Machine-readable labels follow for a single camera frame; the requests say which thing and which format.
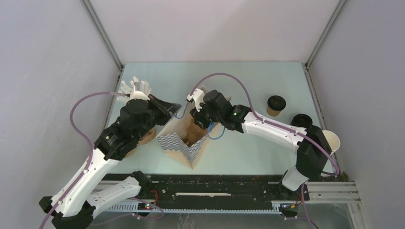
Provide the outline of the checkered paper takeout bag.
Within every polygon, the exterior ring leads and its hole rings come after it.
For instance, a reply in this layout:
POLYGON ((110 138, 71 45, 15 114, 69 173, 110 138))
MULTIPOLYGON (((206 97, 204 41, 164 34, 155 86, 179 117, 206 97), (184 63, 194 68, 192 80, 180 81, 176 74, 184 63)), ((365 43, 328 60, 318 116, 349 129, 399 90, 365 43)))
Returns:
POLYGON ((196 168, 210 142, 222 137, 225 131, 220 123, 200 128, 190 114, 194 108, 195 102, 188 102, 156 136, 166 155, 189 169, 196 168))

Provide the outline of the single cardboard cup carrier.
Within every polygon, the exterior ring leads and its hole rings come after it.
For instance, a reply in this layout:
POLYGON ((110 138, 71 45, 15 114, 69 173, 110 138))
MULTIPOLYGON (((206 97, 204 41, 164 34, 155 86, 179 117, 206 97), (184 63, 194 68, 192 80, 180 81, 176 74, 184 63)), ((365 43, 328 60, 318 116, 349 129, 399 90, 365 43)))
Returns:
POLYGON ((188 146, 194 145, 197 141, 202 139, 206 135, 206 129, 202 129, 194 123, 194 119, 191 118, 186 126, 186 136, 182 141, 188 146))

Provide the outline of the black cup lid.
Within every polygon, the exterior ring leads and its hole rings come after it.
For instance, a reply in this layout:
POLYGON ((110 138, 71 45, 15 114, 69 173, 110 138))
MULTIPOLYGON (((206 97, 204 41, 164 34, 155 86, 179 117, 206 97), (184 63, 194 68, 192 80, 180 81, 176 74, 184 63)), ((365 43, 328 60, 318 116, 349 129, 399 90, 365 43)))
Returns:
POLYGON ((273 95, 267 100, 268 108, 273 111, 282 111, 285 109, 286 105, 286 100, 279 95, 273 95))

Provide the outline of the single brown paper cup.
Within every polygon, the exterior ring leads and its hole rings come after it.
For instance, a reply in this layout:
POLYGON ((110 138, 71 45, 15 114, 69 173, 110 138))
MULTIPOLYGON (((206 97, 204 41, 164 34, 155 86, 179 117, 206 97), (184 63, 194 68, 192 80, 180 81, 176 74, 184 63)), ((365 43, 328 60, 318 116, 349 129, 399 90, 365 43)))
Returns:
POLYGON ((276 117, 281 113, 282 110, 283 108, 268 106, 266 112, 269 116, 276 117))

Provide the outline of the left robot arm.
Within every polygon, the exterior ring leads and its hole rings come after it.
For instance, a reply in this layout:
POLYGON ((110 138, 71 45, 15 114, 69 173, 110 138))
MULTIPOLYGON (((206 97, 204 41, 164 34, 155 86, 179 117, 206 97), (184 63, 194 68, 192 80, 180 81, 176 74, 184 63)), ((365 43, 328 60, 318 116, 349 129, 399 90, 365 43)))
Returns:
POLYGON ((147 198, 151 180, 141 171, 99 192, 95 187, 157 125, 165 125, 181 108, 148 95, 130 99, 119 117, 104 129, 90 154, 68 184, 54 196, 43 197, 39 204, 57 229, 85 229, 101 212, 128 198, 147 198))

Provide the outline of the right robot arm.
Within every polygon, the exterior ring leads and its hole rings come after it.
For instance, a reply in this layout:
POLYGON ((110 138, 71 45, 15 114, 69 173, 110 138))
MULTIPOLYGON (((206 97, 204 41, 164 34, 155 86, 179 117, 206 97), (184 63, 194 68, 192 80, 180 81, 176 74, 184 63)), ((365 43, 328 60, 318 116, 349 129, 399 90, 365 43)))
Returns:
POLYGON ((277 187, 283 199, 291 199, 303 183, 319 178, 332 153, 323 131, 317 126, 304 128, 267 119, 250 107, 231 105, 217 90, 204 93, 195 89, 186 100, 194 103, 190 114, 202 129, 221 124, 231 131, 268 139, 296 155, 295 165, 283 175, 277 187))

